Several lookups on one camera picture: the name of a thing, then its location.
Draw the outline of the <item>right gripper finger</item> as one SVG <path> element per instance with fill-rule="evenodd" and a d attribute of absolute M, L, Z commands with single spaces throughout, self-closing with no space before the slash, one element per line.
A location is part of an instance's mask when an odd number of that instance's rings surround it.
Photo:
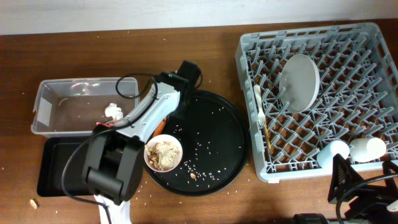
<path fill-rule="evenodd" d="M 346 162 L 341 154 L 333 157 L 332 179 L 328 202 L 336 204 L 343 194 L 364 179 Z"/>
<path fill-rule="evenodd" d="M 384 161 L 382 163 L 382 170 L 383 170 L 384 175 L 396 174 L 397 173 L 397 165 L 395 163 L 393 163 L 392 161 Z M 387 187 L 396 187 L 397 186 L 392 178 L 386 179 L 385 183 L 386 183 Z"/>

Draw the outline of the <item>light blue cup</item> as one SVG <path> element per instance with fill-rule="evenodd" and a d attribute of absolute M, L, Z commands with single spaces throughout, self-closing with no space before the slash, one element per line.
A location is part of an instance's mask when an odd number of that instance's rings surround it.
<path fill-rule="evenodd" d="M 317 162 L 322 169 L 331 170 L 333 167 L 333 158 L 335 155 L 340 154 L 343 159 L 349 156 L 349 146 L 347 143 L 334 140 L 327 144 L 318 154 Z"/>

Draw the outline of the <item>white paper cup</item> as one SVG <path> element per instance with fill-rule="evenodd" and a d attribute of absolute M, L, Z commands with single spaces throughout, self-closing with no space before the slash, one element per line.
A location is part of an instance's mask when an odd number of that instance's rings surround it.
<path fill-rule="evenodd" d="M 369 162 L 382 157 L 386 151 L 386 143 L 379 138 L 360 138 L 350 142 L 350 155 L 356 162 Z"/>

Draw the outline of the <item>wooden chopstick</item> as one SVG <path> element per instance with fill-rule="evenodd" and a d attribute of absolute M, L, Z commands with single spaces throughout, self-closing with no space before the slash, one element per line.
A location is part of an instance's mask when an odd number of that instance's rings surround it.
<path fill-rule="evenodd" d="M 266 124 L 265 121 L 263 122 L 263 125 L 264 125 L 264 132 L 265 132 L 267 147 L 268 147 L 269 150 L 271 150 L 272 146 L 271 146 L 271 142 L 270 142 L 270 139 L 269 139 L 269 133 L 268 133 L 267 124 Z"/>

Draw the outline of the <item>white plastic fork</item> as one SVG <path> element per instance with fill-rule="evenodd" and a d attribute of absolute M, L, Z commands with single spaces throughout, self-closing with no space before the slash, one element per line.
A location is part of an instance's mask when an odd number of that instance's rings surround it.
<path fill-rule="evenodd" d="M 262 107 L 262 98 L 261 98 L 261 89 L 259 85 L 253 86 L 254 96 L 256 99 L 257 107 L 258 107 L 258 118 L 259 118 L 259 126 L 262 128 L 266 127 L 266 117 L 264 114 L 264 110 Z"/>

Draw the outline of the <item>grey plate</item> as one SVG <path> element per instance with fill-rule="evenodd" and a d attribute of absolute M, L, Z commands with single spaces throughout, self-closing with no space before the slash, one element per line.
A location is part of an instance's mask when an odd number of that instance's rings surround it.
<path fill-rule="evenodd" d="M 282 69 L 279 91 L 287 110 L 301 113 L 315 102 L 320 88 L 320 74 L 315 62 L 307 55 L 297 54 L 288 59 Z"/>

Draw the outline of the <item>pink bowl of food scraps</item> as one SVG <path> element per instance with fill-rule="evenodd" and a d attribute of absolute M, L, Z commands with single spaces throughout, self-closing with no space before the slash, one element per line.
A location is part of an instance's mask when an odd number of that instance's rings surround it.
<path fill-rule="evenodd" d="M 176 168 L 183 156 L 180 141 L 167 134 L 153 137 L 144 148 L 144 160 L 155 172 L 169 172 Z"/>

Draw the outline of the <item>orange carrot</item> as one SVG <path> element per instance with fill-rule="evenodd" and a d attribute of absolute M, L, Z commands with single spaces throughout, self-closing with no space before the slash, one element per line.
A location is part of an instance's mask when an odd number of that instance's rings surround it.
<path fill-rule="evenodd" d="M 165 127 L 165 125 L 167 124 L 167 119 L 168 119 L 168 117 L 166 116 L 166 117 L 161 121 L 161 123 L 158 125 L 158 127 L 156 127 L 156 129 L 155 129 L 155 131 L 154 131 L 154 133 L 153 133 L 153 137 L 162 134 L 162 132 L 163 132 L 163 130 L 164 130 L 164 127 Z"/>

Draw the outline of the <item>white napkin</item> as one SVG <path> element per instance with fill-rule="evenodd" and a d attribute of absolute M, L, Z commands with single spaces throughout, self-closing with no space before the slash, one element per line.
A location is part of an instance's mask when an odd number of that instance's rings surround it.
<path fill-rule="evenodd" d="M 117 121 L 123 119 L 123 112 L 120 107 L 117 106 L 116 103 L 110 103 L 104 110 L 105 116 L 107 118 L 112 118 L 113 121 Z"/>

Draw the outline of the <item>red snack wrapper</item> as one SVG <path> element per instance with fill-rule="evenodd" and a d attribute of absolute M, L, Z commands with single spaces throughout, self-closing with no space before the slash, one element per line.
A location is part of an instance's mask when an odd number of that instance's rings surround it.
<path fill-rule="evenodd" d="M 96 127 L 100 127 L 100 126 L 112 128 L 114 126 L 114 122 L 107 122 L 107 123 L 97 122 Z"/>

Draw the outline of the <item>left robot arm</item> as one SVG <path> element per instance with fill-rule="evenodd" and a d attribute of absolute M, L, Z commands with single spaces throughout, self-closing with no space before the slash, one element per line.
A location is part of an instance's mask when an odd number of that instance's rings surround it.
<path fill-rule="evenodd" d="M 183 61 L 177 72 L 149 75 L 148 94 L 125 117 L 95 126 L 87 140 L 81 178 L 95 198 L 101 223 L 130 223 L 130 200 L 144 168 L 144 146 L 166 117 L 182 120 L 190 97 L 203 82 L 197 65 Z"/>

